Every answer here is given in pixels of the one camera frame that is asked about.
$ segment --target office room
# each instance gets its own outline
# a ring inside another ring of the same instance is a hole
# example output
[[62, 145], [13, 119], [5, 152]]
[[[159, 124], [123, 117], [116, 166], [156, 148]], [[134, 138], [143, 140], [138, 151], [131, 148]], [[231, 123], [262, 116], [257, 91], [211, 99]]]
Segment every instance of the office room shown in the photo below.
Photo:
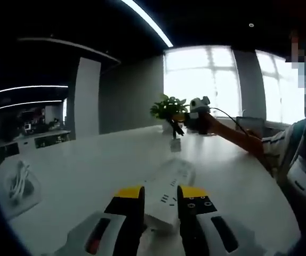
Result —
[[304, 255], [306, 5], [93, 4], [0, 24], [8, 252]]

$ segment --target black ceiling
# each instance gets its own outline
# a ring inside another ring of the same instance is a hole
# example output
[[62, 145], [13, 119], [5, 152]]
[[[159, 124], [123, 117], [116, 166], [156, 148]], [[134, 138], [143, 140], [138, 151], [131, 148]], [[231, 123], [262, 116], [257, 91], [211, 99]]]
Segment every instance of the black ceiling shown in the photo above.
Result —
[[[304, 26], [294, 8], [279, 1], [136, 0], [174, 47], [231, 45], [280, 56], [290, 52], [289, 32]], [[54, 43], [18, 42], [20, 37], [50, 37], [88, 46], [122, 64], [161, 54], [167, 46], [120, 0], [88, 4], [0, 8], [0, 90], [22, 85], [66, 85], [75, 79], [81, 55], [101, 62], [102, 71], [117, 62]]]

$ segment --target white table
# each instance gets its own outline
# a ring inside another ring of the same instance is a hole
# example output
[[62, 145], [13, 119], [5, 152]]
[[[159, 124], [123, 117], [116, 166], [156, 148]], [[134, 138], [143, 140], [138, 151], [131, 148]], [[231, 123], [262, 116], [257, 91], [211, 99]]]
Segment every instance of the white table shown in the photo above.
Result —
[[153, 126], [9, 157], [0, 172], [25, 159], [42, 194], [39, 204], [10, 221], [11, 227], [32, 253], [54, 252], [65, 244], [69, 230], [103, 211], [119, 188], [143, 184], [164, 161], [177, 156], [195, 165], [195, 186], [209, 192], [218, 210], [255, 231], [263, 247], [285, 252], [300, 238], [286, 198], [254, 157], [218, 136], [197, 134], [182, 137], [182, 152], [172, 153], [171, 138]]

